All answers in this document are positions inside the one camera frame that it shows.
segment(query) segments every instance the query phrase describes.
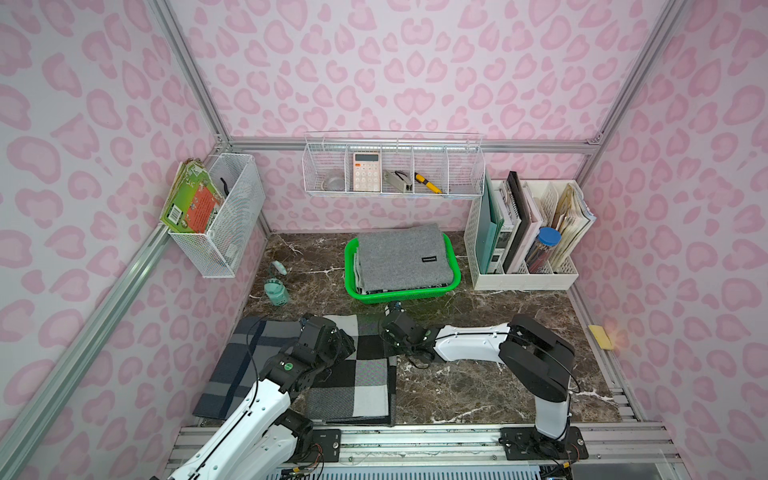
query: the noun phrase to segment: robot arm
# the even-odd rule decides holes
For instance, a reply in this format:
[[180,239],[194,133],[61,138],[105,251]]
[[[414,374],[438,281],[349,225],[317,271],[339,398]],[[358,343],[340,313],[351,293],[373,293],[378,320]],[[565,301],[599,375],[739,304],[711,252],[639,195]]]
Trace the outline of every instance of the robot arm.
[[511,322],[496,326],[425,328],[393,302],[386,309],[383,335],[397,353],[426,363],[461,359],[504,363],[535,397],[538,433],[553,441],[565,437],[574,347],[530,316],[516,314]]
[[291,400],[354,351],[352,337],[333,321],[311,316],[291,353],[267,362],[237,410],[171,478],[261,480],[294,454],[302,458],[312,422],[290,410]]
[[[425,328],[399,302],[391,302],[381,334],[393,354],[427,363],[460,359],[504,363],[535,396],[536,426],[530,443],[543,452],[542,458],[557,458],[564,451],[574,347],[530,316],[514,315],[511,322],[496,326]],[[261,380],[237,410],[170,478],[261,480],[290,458],[304,458],[311,446],[312,422],[290,410],[291,400],[354,351],[352,338],[333,321],[310,317],[293,350],[267,362]]]

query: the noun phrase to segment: green book cover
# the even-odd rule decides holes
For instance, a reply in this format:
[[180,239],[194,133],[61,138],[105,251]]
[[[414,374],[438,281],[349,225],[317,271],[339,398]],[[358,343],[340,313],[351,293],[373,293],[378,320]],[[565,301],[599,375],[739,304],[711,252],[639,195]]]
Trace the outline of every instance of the green book cover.
[[160,220],[175,233],[205,233],[223,203],[202,162],[190,158],[179,165]]

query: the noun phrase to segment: green plastic basket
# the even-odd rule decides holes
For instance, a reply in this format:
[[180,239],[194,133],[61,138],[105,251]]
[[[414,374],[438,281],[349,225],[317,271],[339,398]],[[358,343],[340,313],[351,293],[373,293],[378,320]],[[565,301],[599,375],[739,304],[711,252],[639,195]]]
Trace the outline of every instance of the green plastic basket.
[[453,253],[453,245],[448,235],[442,235],[445,240],[445,252],[448,254],[448,265],[453,270],[453,283],[448,286],[439,286],[436,288],[422,288],[418,290],[398,290],[396,292],[381,292],[370,293],[368,295],[361,295],[357,293],[357,285],[355,284],[355,252],[359,245],[359,241],[353,238],[349,241],[344,249],[344,286],[346,292],[353,299],[360,300],[361,302],[370,305],[371,303],[385,303],[392,300],[413,300],[417,298],[434,298],[436,296],[443,296],[458,286],[458,283],[462,281],[462,272],[458,269],[458,263],[456,263],[456,255]]

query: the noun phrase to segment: green folder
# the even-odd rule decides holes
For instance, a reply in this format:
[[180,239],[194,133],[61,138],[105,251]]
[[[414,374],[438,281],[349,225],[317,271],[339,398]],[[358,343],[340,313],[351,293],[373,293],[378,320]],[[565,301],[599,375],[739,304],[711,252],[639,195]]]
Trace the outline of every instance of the green folder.
[[491,178],[485,171],[485,191],[480,205],[480,219],[478,222],[478,236],[475,240],[475,255],[481,274],[488,273],[488,265],[491,264],[491,255],[496,245],[496,239],[504,226],[504,215],[494,204],[491,195]]

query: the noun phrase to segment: checkered blanket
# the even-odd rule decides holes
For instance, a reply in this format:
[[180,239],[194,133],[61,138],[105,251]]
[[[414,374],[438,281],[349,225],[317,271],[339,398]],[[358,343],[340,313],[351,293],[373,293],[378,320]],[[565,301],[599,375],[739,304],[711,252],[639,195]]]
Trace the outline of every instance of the checkered blanket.
[[[316,380],[306,393],[306,416],[316,422],[394,425],[397,357],[387,358],[376,319],[325,315],[355,341],[355,352],[335,366],[328,378]],[[247,317],[239,321],[194,415],[226,419],[250,391],[256,374],[281,348],[296,341],[300,322]]]

